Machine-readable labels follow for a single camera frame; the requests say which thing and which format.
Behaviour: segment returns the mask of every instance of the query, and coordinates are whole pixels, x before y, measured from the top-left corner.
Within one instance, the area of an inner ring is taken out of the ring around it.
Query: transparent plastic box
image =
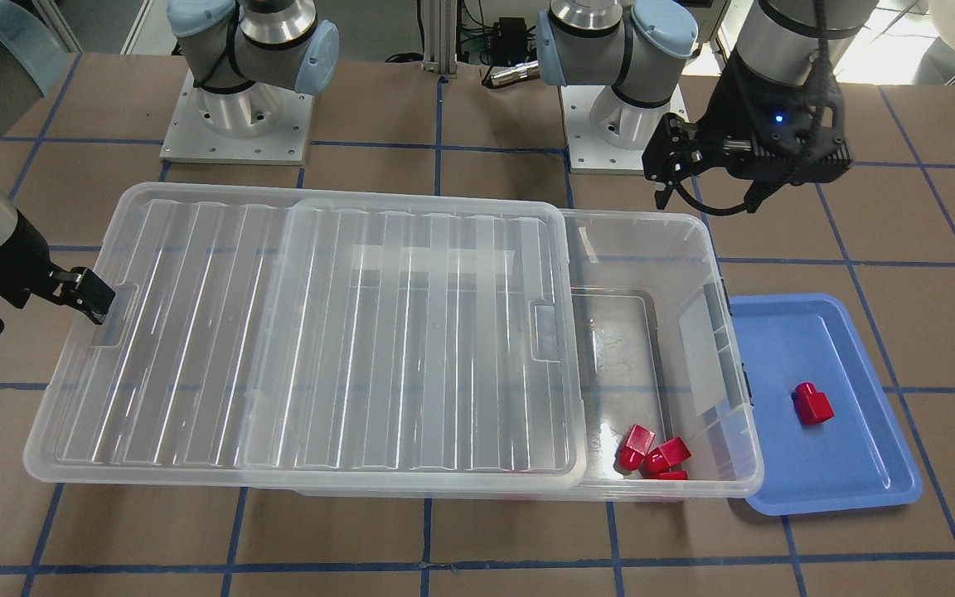
[[[530,201],[143,184],[24,461],[43,480],[310,495],[750,495],[762,460],[708,231]],[[614,471],[640,423],[689,481]]]

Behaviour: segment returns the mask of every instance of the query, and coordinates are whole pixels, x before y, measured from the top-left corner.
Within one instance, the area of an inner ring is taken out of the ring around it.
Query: light blue joint cap
[[[0,42],[39,86],[42,97],[68,65],[65,50],[39,19],[10,0],[0,0]]]
[[[558,61],[558,48],[555,35],[547,20],[547,11],[541,11],[537,17],[537,61],[541,64],[541,79],[549,85],[565,85],[562,75],[562,63]]]
[[[308,41],[308,50],[304,52],[293,90],[297,94],[321,94],[334,76],[340,48],[341,35],[337,33],[337,26],[328,20],[319,22],[312,39]]]
[[[231,15],[235,0],[171,0],[167,23],[175,37],[197,35]]]
[[[637,0],[633,22],[653,45],[678,58],[691,56],[698,24],[687,8],[673,0]]]

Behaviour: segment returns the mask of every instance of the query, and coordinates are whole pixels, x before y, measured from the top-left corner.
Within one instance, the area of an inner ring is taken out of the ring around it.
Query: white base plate
[[[312,122],[311,95],[272,87],[282,95],[284,113],[275,128],[257,137],[225,137],[205,124],[196,106],[194,78],[188,71],[164,134],[160,158],[174,163],[262,163],[303,166]]]
[[[587,174],[643,174],[643,150],[611,146],[592,128],[588,114],[600,91],[603,91],[602,85],[560,87],[562,124],[570,148],[570,170]],[[679,86],[673,90],[670,109],[687,118]]]

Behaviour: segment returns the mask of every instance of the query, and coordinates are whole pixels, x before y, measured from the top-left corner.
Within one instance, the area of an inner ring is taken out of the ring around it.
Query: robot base
[[[643,174],[643,150],[626,150],[603,141],[592,128],[588,114],[602,85],[560,87],[562,124],[570,148],[570,170],[587,174]],[[687,118],[680,87],[673,91],[670,110]]]
[[[188,71],[164,134],[160,158],[172,163],[254,163],[255,165],[303,166],[304,150],[312,122],[311,95],[270,87],[281,95],[282,114],[273,128],[262,135],[235,138],[213,131],[202,121],[196,106],[193,75]]]

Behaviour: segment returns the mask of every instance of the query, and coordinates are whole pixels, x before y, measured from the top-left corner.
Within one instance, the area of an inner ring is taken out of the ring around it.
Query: red toy block
[[[643,475],[646,477],[664,473],[690,457],[691,451],[687,449],[683,439],[670,439],[660,444],[643,459]]]
[[[660,479],[662,481],[686,481],[687,471],[666,471],[664,473],[657,473],[657,475],[647,478]]]
[[[618,449],[618,464],[626,471],[636,471],[640,464],[643,464],[643,457],[651,449],[652,443],[655,443],[655,435],[651,431],[640,425],[633,425],[628,434],[625,434],[621,449]]]
[[[795,388],[795,411],[803,425],[818,425],[835,416],[825,393],[817,392],[816,386],[808,381]]]

